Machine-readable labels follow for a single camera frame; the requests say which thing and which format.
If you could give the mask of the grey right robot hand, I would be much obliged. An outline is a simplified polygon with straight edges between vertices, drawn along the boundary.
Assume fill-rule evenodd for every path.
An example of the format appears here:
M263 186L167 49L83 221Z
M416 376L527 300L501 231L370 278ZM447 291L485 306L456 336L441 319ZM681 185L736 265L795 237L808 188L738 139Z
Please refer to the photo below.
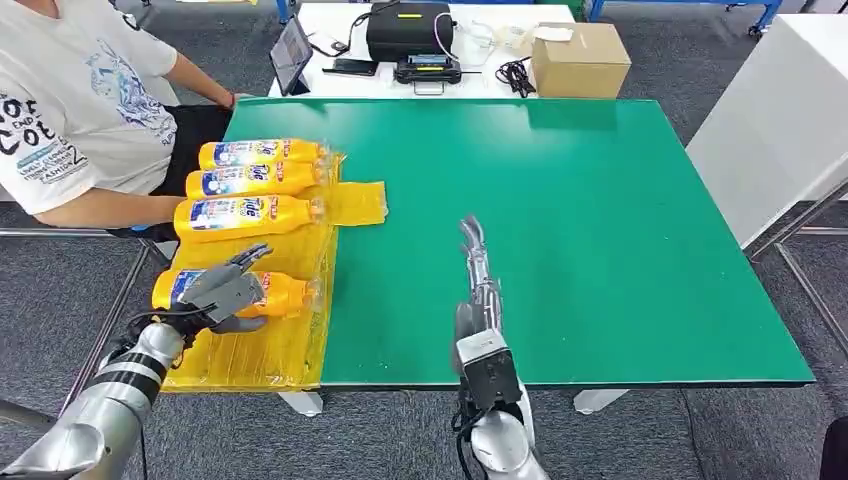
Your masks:
M455 310L452 362L454 371L462 376L459 341L486 329L501 330L503 305L500 282L490 271L482 225L474 215L468 215L460 221L460 231L464 236L461 248L466 257L470 298Z

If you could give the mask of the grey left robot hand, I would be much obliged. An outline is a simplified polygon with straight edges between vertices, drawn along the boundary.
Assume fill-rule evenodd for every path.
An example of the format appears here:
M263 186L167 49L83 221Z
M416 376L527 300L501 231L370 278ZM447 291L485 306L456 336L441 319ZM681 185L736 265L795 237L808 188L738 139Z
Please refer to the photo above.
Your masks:
M199 325L217 334L248 333L262 329L268 317L238 313L265 297L259 277L250 267L272 252L265 243L256 244L228 262L205 270L172 304L171 309L194 311Z

